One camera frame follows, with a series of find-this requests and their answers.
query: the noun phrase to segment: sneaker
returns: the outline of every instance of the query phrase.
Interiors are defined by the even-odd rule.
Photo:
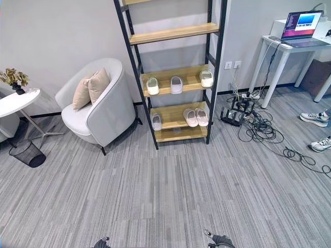
[[[314,123],[315,125],[325,128],[329,121],[329,117],[325,112],[322,113],[301,113],[300,119],[305,122]]]
[[[317,142],[312,142],[310,146],[311,149],[317,152],[324,152],[327,149],[331,149],[331,136]]]

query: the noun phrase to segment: table leg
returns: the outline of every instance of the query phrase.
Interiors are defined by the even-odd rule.
[[[272,82],[270,84],[270,87],[268,89],[267,95],[265,96],[264,101],[262,103],[262,108],[266,108],[268,106],[270,98],[271,98],[272,94],[274,93],[274,90],[276,88],[278,80],[279,80],[279,78],[280,78],[280,76],[283,72],[283,69],[285,67],[286,62],[288,61],[289,56],[290,56],[289,52],[283,52],[283,55],[280,59],[280,62],[279,62],[279,65],[277,67],[277,70],[275,72],[275,75],[273,77],[273,80],[272,80]]]
[[[40,145],[39,145],[39,148],[41,148],[43,142],[44,142],[44,139],[46,136],[54,136],[54,135],[63,135],[64,133],[49,133],[49,132],[45,132],[43,129],[41,129],[38,124],[27,114],[25,113],[24,110],[20,110],[21,113],[25,116],[26,119],[28,119],[31,124],[39,131],[41,132],[41,136],[38,137],[38,138],[41,138],[41,142],[40,142]]]
[[[305,63],[305,65],[304,65],[304,67],[302,68],[302,71],[301,71],[301,73],[300,73],[298,79],[296,80],[294,87],[297,88],[297,87],[300,86],[301,81],[302,81],[302,79],[304,79],[304,76],[306,75],[306,72],[308,71],[309,66],[310,66],[312,60],[315,58],[315,55],[316,55],[316,51],[311,51],[311,52],[309,53],[309,56],[308,56],[308,58],[307,58],[307,60],[306,60],[306,63]]]
[[[264,42],[264,40],[262,40],[262,46],[261,46],[259,58],[258,58],[258,61],[257,61],[257,65],[255,67],[255,70],[254,70],[252,81],[250,82],[250,86],[249,86],[249,92],[251,92],[251,93],[254,91],[255,84],[257,83],[257,78],[258,78],[259,71],[260,71],[261,66],[262,66],[262,61],[263,61],[263,58],[264,58],[264,54],[265,54],[266,51],[267,51],[267,45]]]
[[[326,82],[322,86],[320,92],[315,97],[314,102],[319,102],[322,99],[322,97],[324,96],[326,91],[329,89],[330,85],[331,85],[331,75],[328,77],[328,79],[326,80]]]

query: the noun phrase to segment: throw pillow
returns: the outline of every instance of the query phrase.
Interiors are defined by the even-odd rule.
[[[90,102],[91,98],[89,97],[88,80],[92,76],[93,74],[90,74],[79,82],[72,99],[73,110],[79,110]]]
[[[110,83],[110,78],[107,75],[105,68],[94,74],[88,81],[89,97],[92,104],[94,104],[102,92],[107,88]]]

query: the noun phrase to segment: slipper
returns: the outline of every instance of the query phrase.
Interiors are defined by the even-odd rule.
[[[155,77],[150,77],[146,83],[148,93],[153,96],[159,94],[159,82]]]
[[[171,94],[180,94],[183,91],[183,80],[179,76],[173,76],[170,82]]]
[[[151,116],[151,121],[154,131],[160,131],[162,129],[161,117],[158,113]]]
[[[210,70],[203,70],[200,72],[201,85],[204,88],[212,87],[214,83],[213,74]]]
[[[193,109],[185,109],[184,112],[183,112],[183,116],[187,122],[187,125],[189,127],[196,127],[199,123],[198,123],[198,120],[197,120],[197,117],[195,116],[195,111]]]
[[[195,109],[195,115],[197,117],[198,123],[200,127],[206,127],[208,126],[208,116],[206,111],[199,107]]]

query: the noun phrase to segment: black mesh trash can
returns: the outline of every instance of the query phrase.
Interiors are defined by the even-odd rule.
[[[9,150],[9,155],[32,168],[38,167],[46,159],[46,156],[29,139],[18,142]]]

